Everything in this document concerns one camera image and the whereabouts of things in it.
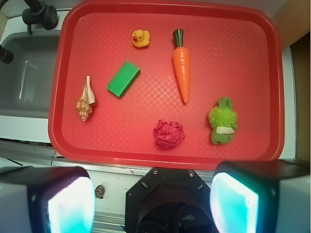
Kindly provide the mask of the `glowing pad gripper left finger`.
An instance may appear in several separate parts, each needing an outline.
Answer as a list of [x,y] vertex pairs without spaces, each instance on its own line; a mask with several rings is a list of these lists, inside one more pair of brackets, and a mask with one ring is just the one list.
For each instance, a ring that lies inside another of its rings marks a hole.
[[79,166],[0,169],[2,233],[89,233],[95,186]]

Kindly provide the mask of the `glowing pad gripper right finger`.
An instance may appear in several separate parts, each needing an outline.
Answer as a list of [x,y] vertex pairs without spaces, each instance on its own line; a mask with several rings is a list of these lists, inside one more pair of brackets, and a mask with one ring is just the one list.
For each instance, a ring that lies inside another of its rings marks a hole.
[[301,160],[224,161],[211,182],[220,233],[309,233],[311,166]]

